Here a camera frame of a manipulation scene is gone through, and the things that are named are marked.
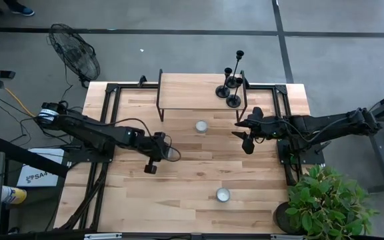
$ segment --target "black cable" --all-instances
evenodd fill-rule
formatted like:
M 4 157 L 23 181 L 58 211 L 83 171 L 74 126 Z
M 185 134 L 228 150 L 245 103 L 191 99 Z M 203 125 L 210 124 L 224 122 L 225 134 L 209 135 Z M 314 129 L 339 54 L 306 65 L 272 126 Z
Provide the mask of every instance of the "black cable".
M 73 87 L 73 84 L 70 84 L 68 81 L 67 81 L 67 67 L 66 67 L 66 63 L 65 63 L 65 53 L 62 52 L 63 54 L 63 62 L 65 64 L 65 81 L 66 81 L 66 84 L 68 84 L 68 88 L 66 88 L 65 92 L 63 93 L 63 95 L 61 96 L 61 100 L 60 101 L 63 101 L 63 98 L 65 97 L 66 95 L 66 92 L 68 92 L 72 87 Z
M 119 120 L 119 121 L 116 121 L 116 122 L 113 122 L 113 123 L 94 123 L 94 122 L 90 122 L 90 121 L 84 120 L 84 119 L 79 118 L 79 117 L 74 117 L 72 115 L 66 115 L 66 114 L 60 114 L 60 115 L 58 115 L 58 117 L 70 117 L 70 118 L 73 118 L 73 119 L 76 119 L 76 120 L 79 120 L 79 121 L 82 121 L 82 122 L 86 122 L 86 123 L 94 125 L 94 126 L 102 126 L 102 127 L 104 127 L 104 126 L 111 126 L 111 125 L 115 125 L 117 123 L 122 123 L 124 121 L 130 121 L 130 120 L 139 121 L 141 124 L 143 124 L 143 126 L 145 126 L 146 131 L 148 132 L 149 136 L 152 136 L 152 134 L 151 134 L 150 130 L 147 128 L 146 124 L 142 120 L 140 120 L 138 118 L 135 118 L 135 117 L 130 117 L 130 118 L 122 119 L 122 120 Z
M 4 101 L 4 100 L 2 100 L 2 99 L 0 99 L 0 101 L 3 102 L 3 103 L 5 103 L 5 104 L 7 104 L 8 106 L 14 108 L 14 109 L 17 110 L 18 112 L 20 112 L 20 113 L 22 113 L 22 114 L 24 114 L 24 115 L 26 115 L 26 116 L 28 116 L 28 117 L 32 117 L 32 116 L 30 116 L 29 114 L 27 114 L 27 113 L 21 111 L 20 109 L 14 107 L 14 106 L 11 105 L 10 103 L 8 103 L 8 102 L 6 102 L 6 101 Z
M 177 150 L 176 148 L 174 148 L 174 147 L 171 146 L 171 144 L 172 144 L 172 142 L 173 142 L 173 139 L 171 138 L 170 135 L 165 135 L 165 136 L 170 138 L 170 144 L 169 144 L 168 148 L 169 148 L 169 149 L 172 149 L 172 150 L 174 150 L 174 151 L 176 151 L 176 152 L 179 154 L 179 158 L 177 158 L 177 159 L 175 159 L 175 160 L 170 160 L 170 159 L 168 158 L 168 156 L 165 156 L 165 155 L 164 155 L 164 153 L 163 153 L 163 151 L 162 151 L 162 149 L 161 149 L 161 154 L 162 154 L 162 156 L 164 157 L 165 160 L 170 161 L 170 162 L 176 162 L 176 161 L 180 160 L 180 159 L 181 159 L 181 153 L 180 153 L 180 151 Z
M 57 144 L 57 145 L 42 146 L 42 147 L 31 147 L 31 148 L 60 148 L 62 146 L 64 145 Z
M 293 166 L 296 166 L 296 165 L 291 164 L 291 169 L 292 169 L 294 172 L 297 172 L 297 168 L 296 168 L 296 167 L 293 167 Z
M 71 107 L 71 108 L 68 109 L 68 110 L 74 110 L 74 109 L 76 109 L 76 108 L 80 108 L 81 110 L 84 110 L 84 108 L 82 108 L 82 107 Z
M 154 238 L 154 240 L 172 240 L 172 239 L 184 239 L 184 240 L 190 240 L 191 238 L 190 238 L 190 236 L 188 236 L 188 235 L 172 236 L 172 237 L 165 238 L 165 239 Z
M 292 129 L 294 129 L 296 131 L 296 133 L 300 136 L 300 138 L 302 138 L 305 142 L 307 143 L 311 143 L 312 141 L 314 141 L 317 137 L 320 136 L 320 134 L 322 134 L 322 132 L 326 131 L 328 128 L 332 127 L 334 124 L 336 123 L 339 123 L 341 121 L 344 121 L 344 120 L 348 120 L 348 118 L 351 118 L 351 117 L 354 117 L 356 114 L 358 113 L 358 109 L 349 117 L 344 117 L 342 119 L 338 119 L 330 124 L 328 124 L 327 126 L 325 126 L 324 128 L 322 128 L 315 136 L 313 136 L 311 139 L 306 139 L 301 133 L 299 130 L 297 130 L 296 127 L 294 127 L 291 123 L 285 121 L 285 120 L 276 120 L 276 121 L 272 121 L 272 122 L 262 122 L 262 121 L 258 121 L 258 120 L 253 120 L 253 119 L 248 119 L 248 121 L 252 121 L 252 122 L 256 122 L 256 123 L 260 123 L 260 124 L 274 124 L 274 123 L 285 123 L 287 124 L 288 126 L 290 126 Z
M 22 165 L 22 166 L 19 167 L 19 168 L 16 168 L 16 169 L 14 169 L 14 170 L 11 170 L 11 171 L 8 172 L 8 174 L 13 173 L 13 172 L 15 172 L 15 171 L 18 171 L 18 170 L 22 169 L 24 166 L 27 166 L 27 165 Z
M 10 115 L 12 118 L 14 118 L 14 120 L 16 122 L 18 122 L 20 124 L 20 130 L 21 130 L 21 135 L 14 138 L 13 140 L 10 141 L 10 143 L 20 139 L 21 137 L 26 137 L 26 136 L 29 136 L 29 140 L 27 140 L 25 143 L 21 144 L 20 146 L 24 145 L 24 144 L 27 144 L 28 142 L 30 142 L 32 140 L 32 137 L 31 137 L 31 134 L 29 133 L 29 131 L 27 130 L 27 128 L 22 124 L 20 123 L 19 120 L 17 120 L 16 117 L 14 117 L 10 112 L 8 112 L 6 109 L 4 109 L 2 106 L 0 106 L 1 110 L 3 110 L 4 112 L 6 112 L 8 115 Z
M 256 143 L 258 143 L 258 144 L 261 144 L 262 142 L 264 142 L 264 140 L 265 140 L 265 138 L 264 137 L 262 137 L 262 140 L 259 142 L 259 141 L 257 141 L 257 138 L 255 137 L 254 138 L 254 142 L 256 142 Z
M 47 224 L 47 226 L 45 227 L 45 230 L 44 230 L 44 231 L 48 231 L 48 228 L 50 227 L 51 222 L 53 221 L 54 217 L 56 216 L 58 206 L 59 206 L 59 201 L 57 200 L 57 201 L 56 201 L 56 206 L 55 206 L 54 211 L 53 211 L 53 214 L 51 214 L 50 221 L 48 222 L 48 224 Z
M 60 141 L 62 141 L 62 142 L 64 142 L 64 143 L 66 143 L 66 144 L 70 144 L 70 143 L 68 143 L 67 141 L 65 141 L 64 139 L 62 139 L 62 137 L 67 136 L 68 134 L 63 134 L 63 135 L 60 135 L 60 136 L 56 136 L 56 135 L 53 135 L 53 134 L 50 134 L 50 133 L 44 131 L 44 129 L 43 129 L 41 126 L 38 125 L 38 127 L 40 128 L 40 130 L 43 132 L 43 134 L 44 134 L 45 136 L 47 136 L 47 137 L 52 137 L 52 138 L 56 138 L 56 139 L 58 139 L 58 140 L 60 140 Z
M 52 153 L 36 153 L 36 154 L 50 155 L 50 156 L 62 157 L 62 158 L 70 159 L 70 157 L 65 157 L 63 155 L 57 155 L 57 154 L 52 154 Z
M 59 104 L 62 105 L 65 108 L 65 110 L 68 110 L 68 108 L 69 108 L 68 102 L 66 102 L 64 100 L 60 100 Z

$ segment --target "wooden shelf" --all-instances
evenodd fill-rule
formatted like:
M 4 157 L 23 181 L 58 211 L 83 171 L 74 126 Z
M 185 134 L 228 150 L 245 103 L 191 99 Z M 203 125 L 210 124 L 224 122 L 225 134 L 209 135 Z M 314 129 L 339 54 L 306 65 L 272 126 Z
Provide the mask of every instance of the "wooden shelf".
M 243 71 L 235 76 L 245 79 Z M 216 88 L 224 82 L 224 74 L 163 73 L 161 69 L 157 94 L 161 121 L 164 119 L 164 110 L 236 111 L 237 120 L 240 121 L 247 108 L 245 82 L 238 88 L 237 95 L 241 99 L 238 107 L 228 106 L 226 98 L 216 95 Z M 231 94 L 235 94 L 235 91 L 236 89 L 231 89 Z

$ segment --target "concrete floor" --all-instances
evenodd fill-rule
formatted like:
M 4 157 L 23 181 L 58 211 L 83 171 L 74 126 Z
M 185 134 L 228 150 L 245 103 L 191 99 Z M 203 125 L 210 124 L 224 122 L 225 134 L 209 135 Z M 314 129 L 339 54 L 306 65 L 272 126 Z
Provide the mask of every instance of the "concrete floor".
M 188 29 L 276 31 L 271 0 L 20 0 L 36 11 L 25 18 L 6 14 L 0 27 L 49 27 L 65 23 L 90 29 Z M 286 31 L 384 32 L 384 0 L 279 0 Z M 0 33 L 0 69 L 17 72 L 10 88 L 36 113 L 44 101 L 58 101 L 67 87 L 63 63 L 42 33 Z M 245 52 L 240 68 L 250 82 L 285 83 L 278 37 L 227 35 L 82 34 L 94 46 L 101 65 L 98 81 L 156 80 L 158 69 L 172 73 L 222 73 Z M 384 97 L 384 38 L 287 37 L 295 83 L 305 84 L 314 116 L 370 107 Z M 65 98 L 82 106 L 86 90 L 74 83 Z M 2 91 L 0 97 L 15 104 Z M 16 118 L 24 115 L 6 107 Z M 25 126 L 33 140 L 24 147 L 61 143 L 49 139 L 33 122 Z M 0 137 L 13 139 L 19 126 L 0 111 Z M 26 142 L 21 139 L 18 144 Z M 328 165 L 357 179 L 363 187 L 383 183 L 367 137 L 344 137 L 324 150 Z M 375 236 L 384 237 L 384 193 L 372 195 L 380 210 Z M 54 199 L 15 211 L 12 222 L 23 232 L 42 231 Z

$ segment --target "shoe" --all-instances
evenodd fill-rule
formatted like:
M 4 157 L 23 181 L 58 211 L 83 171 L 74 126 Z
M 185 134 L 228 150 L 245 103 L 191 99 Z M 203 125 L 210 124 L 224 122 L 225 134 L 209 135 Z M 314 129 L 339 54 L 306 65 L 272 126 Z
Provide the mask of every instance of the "shoe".
M 16 11 L 14 9 L 11 9 L 11 12 L 14 14 L 22 14 L 23 16 L 26 16 L 26 17 L 34 16 L 34 14 L 35 14 L 35 12 L 28 7 L 21 6 L 21 7 L 19 7 L 19 9 L 22 9 L 22 10 Z

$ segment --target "electric fan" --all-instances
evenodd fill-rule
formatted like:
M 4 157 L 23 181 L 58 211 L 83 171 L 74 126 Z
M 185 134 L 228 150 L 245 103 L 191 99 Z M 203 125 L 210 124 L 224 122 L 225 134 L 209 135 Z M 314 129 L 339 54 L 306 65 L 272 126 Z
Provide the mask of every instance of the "electric fan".
M 67 25 L 53 24 L 49 32 L 50 43 L 63 62 L 79 77 L 81 85 L 96 80 L 100 65 L 94 48 Z

